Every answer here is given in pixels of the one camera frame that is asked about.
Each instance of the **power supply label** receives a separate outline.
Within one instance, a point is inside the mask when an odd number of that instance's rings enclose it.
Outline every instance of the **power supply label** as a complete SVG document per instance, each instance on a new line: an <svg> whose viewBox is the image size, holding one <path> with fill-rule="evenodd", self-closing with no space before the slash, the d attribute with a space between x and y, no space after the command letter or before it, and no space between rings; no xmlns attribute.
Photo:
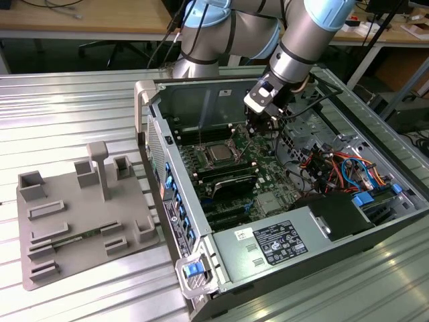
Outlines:
<svg viewBox="0 0 429 322"><path fill-rule="evenodd" d="M253 235L267 263L272 266L308 252L289 220L256 230Z"/></svg>
<svg viewBox="0 0 429 322"><path fill-rule="evenodd" d="M166 215L168 221L170 223L170 227L172 229L174 235L174 241L176 242L176 247L181 253L181 257L188 257L190 255L190 250L188 243L186 242L186 236L183 233L182 224L180 218L177 215L176 209L172 201L164 201L164 209L166 211Z"/></svg>

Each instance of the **motherboard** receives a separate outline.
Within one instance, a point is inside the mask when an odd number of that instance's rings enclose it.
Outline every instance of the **motherboard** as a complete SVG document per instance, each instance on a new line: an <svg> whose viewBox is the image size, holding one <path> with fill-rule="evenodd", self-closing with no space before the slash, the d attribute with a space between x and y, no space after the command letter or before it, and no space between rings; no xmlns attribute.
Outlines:
<svg viewBox="0 0 429 322"><path fill-rule="evenodd" d="M270 133L243 125L179 133L183 159L214 231L278 215L301 197L275 156Z"/></svg>

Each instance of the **green circuit board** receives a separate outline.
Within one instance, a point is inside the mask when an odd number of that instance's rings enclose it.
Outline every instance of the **green circuit board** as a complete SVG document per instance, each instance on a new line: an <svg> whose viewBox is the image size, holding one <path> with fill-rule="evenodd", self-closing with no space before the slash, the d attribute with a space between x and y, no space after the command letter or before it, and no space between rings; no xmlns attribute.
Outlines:
<svg viewBox="0 0 429 322"><path fill-rule="evenodd" d="M270 135L250 138L239 125L226 140L179 146L204 214L214 230L278 215L300 198L300 191L273 155L272 142ZM216 198L216 183L249 177L255 180L249 190L242 192L241 185L236 184L226 196Z"/></svg>

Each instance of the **metal table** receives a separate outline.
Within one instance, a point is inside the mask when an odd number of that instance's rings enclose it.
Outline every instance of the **metal table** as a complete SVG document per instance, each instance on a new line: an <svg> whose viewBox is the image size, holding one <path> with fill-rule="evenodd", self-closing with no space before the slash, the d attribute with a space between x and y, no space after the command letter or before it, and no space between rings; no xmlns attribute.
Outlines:
<svg viewBox="0 0 429 322"><path fill-rule="evenodd" d="M258 72L260 68L222 69L222 74ZM326 78L320 69L316 72ZM151 70L0 78L0 319L188 321L165 242L31 292L21 286L14 201L18 173L33 169L42 176L72 172L73 162L86 157L86 143L105 140L111 156L126 154L132 161L158 222L135 142L133 86L143 79L165 77ZM377 131L378 120L352 92L346 91L341 99ZM334 107L324 102L324 108ZM347 124L336 126L347 132ZM424 160L408 151L401 138L384 131L377 135L389 138L386 144L429 184ZM427 267L429 218L372 250L214 321L427 321Z"/></svg>

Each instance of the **wooden desk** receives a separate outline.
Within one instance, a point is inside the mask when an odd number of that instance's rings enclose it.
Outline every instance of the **wooden desk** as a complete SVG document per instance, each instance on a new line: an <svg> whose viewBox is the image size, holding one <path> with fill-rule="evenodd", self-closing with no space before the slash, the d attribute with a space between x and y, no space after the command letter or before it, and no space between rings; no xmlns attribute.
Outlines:
<svg viewBox="0 0 429 322"><path fill-rule="evenodd" d="M42 0L29 0L43 3ZM11 10L0 10L1 38L81 39L81 40L161 40L170 16L161 0L84 0L75 5L83 19L75 19L47 8L27 5L19 0ZM355 15L366 20L367 14L357 9ZM383 33L356 73L347 84L353 88L382 47L429 47L403 30L400 23ZM332 45L361 46L365 37L339 31ZM229 66L238 66L240 57L232 56ZM0 74L7 73L7 65L0 49Z"/></svg>
<svg viewBox="0 0 429 322"><path fill-rule="evenodd" d="M0 30L164 35L171 20L160 0L84 0L74 6L82 19L15 0L10 10L0 10Z"/></svg>

